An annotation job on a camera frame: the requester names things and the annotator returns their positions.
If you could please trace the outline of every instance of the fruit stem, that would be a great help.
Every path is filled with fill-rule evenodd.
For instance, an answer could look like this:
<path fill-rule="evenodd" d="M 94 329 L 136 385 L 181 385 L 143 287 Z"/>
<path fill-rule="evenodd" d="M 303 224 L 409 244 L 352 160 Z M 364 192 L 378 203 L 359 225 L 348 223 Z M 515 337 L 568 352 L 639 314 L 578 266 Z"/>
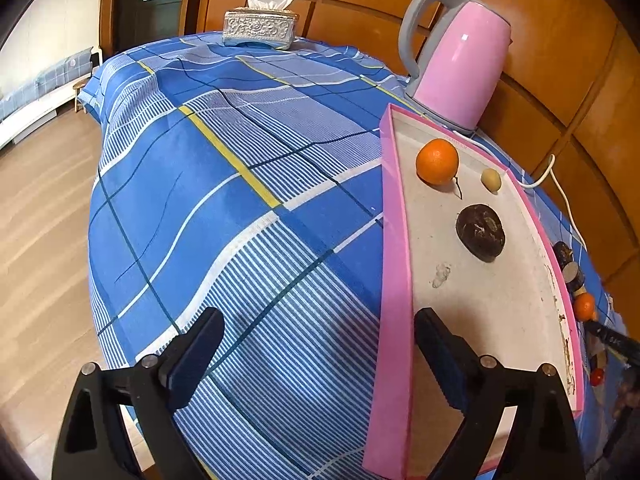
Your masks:
<path fill-rule="evenodd" d="M 453 178 L 456 181 L 456 186 L 458 186 L 458 191 L 460 192 L 460 200 L 462 200 L 462 190 L 460 189 L 460 184 L 458 184 L 458 176 Z"/>

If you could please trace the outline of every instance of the white power cord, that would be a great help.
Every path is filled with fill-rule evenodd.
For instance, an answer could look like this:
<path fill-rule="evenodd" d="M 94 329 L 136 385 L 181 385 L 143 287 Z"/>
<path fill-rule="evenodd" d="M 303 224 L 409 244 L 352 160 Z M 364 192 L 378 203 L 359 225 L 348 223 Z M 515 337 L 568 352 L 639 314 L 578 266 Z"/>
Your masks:
<path fill-rule="evenodd" d="M 498 160 L 498 158 L 495 156 L 494 152 L 492 152 L 488 147 L 486 147 L 484 144 L 481 144 L 480 142 L 478 142 L 477 140 L 473 140 L 470 137 L 464 136 L 462 134 L 460 134 L 459 132 L 452 130 L 455 134 L 457 134 L 458 136 L 462 137 L 465 140 L 468 140 L 468 142 L 471 142 L 472 144 L 474 144 L 475 146 L 477 146 L 478 148 L 481 148 L 482 150 L 484 150 L 485 152 L 487 152 L 489 155 L 491 155 L 495 160 Z M 566 194 L 564 193 L 564 190 L 562 189 L 562 187 L 560 187 L 560 184 L 558 183 L 558 180 L 556 179 L 556 176 L 554 174 L 554 170 L 553 170 L 553 166 L 556 163 L 556 156 L 552 153 L 551 155 L 549 155 L 548 158 L 548 166 L 546 167 L 545 172 L 542 174 L 542 176 L 540 176 L 539 179 L 537 179 L 533 184 L 525 184 L 524 182 L 521 181 L 517 181 L 518 184 L 520 184 L 520 186 L 522 186 L 524 189 L 533 189 L 535 187 L 538 187 L 540 184 L 542 184 L 544 182 L 544 180 L 551 175 L 551 180 L 554 181 L 554 184 L 556 184 L 556 187 L 558 188 L 558 191 L 560 192 L 560 195 L 562 196 L 562 199 L 564 200 L 564 203 L 566 205 L 566 210 L 568 212 L 568 216 L 569 216 L 569 222 L 571 223 L 571 227 L 574 228 L 575 234 L 577 235 L 577 237 L 579 238 L 579 242 L 582 244 L 582 246 L 584 247 L 584 249 L 587 249 L 587 244 L 584 243 L 584 238 L 582 237 L 582 235 L 580 234 L 580 231 L 578 231 L 578 227 L 575 225 L 575 221 L 574 221 L 574 215 L 571 213 L 571 208 L 569 207 L 569 199 L 566 197 Z"/>

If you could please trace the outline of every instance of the red cherry tomato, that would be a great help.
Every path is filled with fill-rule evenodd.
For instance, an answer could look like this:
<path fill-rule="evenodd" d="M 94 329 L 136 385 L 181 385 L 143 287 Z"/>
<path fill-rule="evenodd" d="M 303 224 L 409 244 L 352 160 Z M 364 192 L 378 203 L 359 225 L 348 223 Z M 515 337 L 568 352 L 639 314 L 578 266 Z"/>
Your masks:
<path fill-rule="evenodd" d="M 589 375 L 591 386 L 600 386 L 604 380 L 604 370 L 602 368 L 594 368 Z"/>

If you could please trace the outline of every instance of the small round stool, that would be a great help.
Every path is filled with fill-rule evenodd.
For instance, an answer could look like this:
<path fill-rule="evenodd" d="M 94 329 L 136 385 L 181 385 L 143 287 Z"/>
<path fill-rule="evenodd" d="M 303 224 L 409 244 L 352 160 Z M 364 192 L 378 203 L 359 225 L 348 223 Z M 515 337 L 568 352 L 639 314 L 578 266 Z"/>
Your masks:
<path fill-rule="evenodd" d="M 76 92 L 76 97 L 74 100 L 74 111 L 76 113 L 78 113 L 78 95 L 80 94 L 80 91 L 86 86 L 88 82 L 89 82 L 89 78 L 86 78 L 86 79 L 82 79 L 82 81 L 78 81 L 77 83 L 74 83 L 73 85 L 73 89 Z M 86 113 L 86 108 L 84 108 L 84 105 L 82 103 L 80 103 L 80 107 L 82 108 L 82 110 L 84 110 L 84 113 Z"/>

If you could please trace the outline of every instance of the pink tray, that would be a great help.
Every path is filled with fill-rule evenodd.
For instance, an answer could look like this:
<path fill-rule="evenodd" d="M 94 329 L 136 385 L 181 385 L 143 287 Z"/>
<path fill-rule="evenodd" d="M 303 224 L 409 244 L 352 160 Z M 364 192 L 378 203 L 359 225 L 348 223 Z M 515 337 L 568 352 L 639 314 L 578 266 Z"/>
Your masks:
<path fill-rule="evenodd" d="M 453 189 L 434 190 L 415 175 L 415 155 L 435 137 L 458 149 L 463 201 Z M 582 412 L 584 385 L 578 331 L 560 268 L 537 213 L 511 171 L 465 139 L 393 104 L 380 123 L 380 138 L 385 214 L 382 310 L 363 466 L 384 478 L 404 480 L 428 475 L 462 421 L 462 415 L 447 406 L 424 358 L 414 350 L 414 308 L 432 306 L 477 353 L 491 353 L 505 366 L 536 369 L 551 362 L 563 378 L 575 415 Z M 497 195 L 479 183 L 484 168 L 502 175 Z M 498 212 L 507 235 L 503 254 L 492 264 L 468 253 L 453 228 L 455 213 L 479 202 Z M 438 235 L 427 236 L 430 228 Z M 522 265 L 514 264 L 514 254 L 522 254 L 530 267 L 522 270 Z M 433 287 L 428 282 L 434 274 L 432 263 L 443 257 L 450 259 L 450 282 Z M 513 301 L 520 297 L 522 301 Z M 453 313 L 449 304 L 455 302 L 464 309 Z M 461 313 L 471 313 L 476 325 L 458 322 Z M 483 471 L 497 465 L 513 415 L 513 408 L 505 411 Z"/>

